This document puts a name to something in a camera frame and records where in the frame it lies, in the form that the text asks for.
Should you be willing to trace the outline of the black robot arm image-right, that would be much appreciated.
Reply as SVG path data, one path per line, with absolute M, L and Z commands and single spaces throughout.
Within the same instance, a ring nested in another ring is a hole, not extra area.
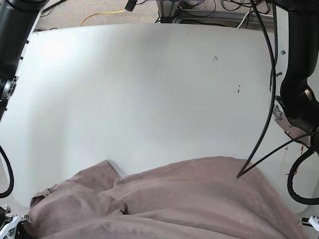
M 287 190 L 303 205 L 316 206 L 318 198 L 305 198 L 293 188 L 299 166 L 319 151 L 319 103 L 308 78 L 319 56 L 319 3 L 316 0 L 272 1 L 274 44 L 271 60 L 271 101 L 267 122 L 274 120 L 290 138 L 307 148 L 290 168 Z

